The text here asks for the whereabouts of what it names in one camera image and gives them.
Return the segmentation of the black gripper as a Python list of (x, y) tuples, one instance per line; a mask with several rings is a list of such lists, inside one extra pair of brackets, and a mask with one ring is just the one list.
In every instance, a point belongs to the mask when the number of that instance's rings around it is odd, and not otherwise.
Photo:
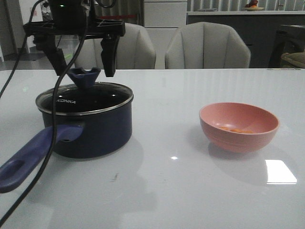
[(79, 35), (86, 33), (86, 39), (102, 38), (101, 58), (106, 77), (114, 77), (116, 55), (120, 37), (125, 35), (125, 23), (100, 19), (95, 13), (95, 4), (101, 7), (101, 0), (50, 0), (52, 19), (49, 21), (28, 22), (23, 27), (27, 36), (34, 35), (36, 49), (43, 51), (60, 76), (67, 67), (62, 49), (55, 44), (55, 35)]

